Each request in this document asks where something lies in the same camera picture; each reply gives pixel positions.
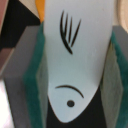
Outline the teal grey gripper left finger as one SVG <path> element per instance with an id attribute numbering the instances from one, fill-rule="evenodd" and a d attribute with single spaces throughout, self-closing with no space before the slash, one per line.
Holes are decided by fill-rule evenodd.
<path id="1" fill-rule="evenodd" d="M 47 68 L 43 25 L 28 26 L 3 72 L 14 128 L 46 128 Z"/>

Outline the teal grey gripper right finger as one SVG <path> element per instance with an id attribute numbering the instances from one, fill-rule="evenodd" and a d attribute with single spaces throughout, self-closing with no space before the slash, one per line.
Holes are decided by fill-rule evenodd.
<path id="1" fill-rule="evenodd" d="M 128 128 L 128 33 L 121 26 L 113 28 L 100 90 L 107 128 Z"/>

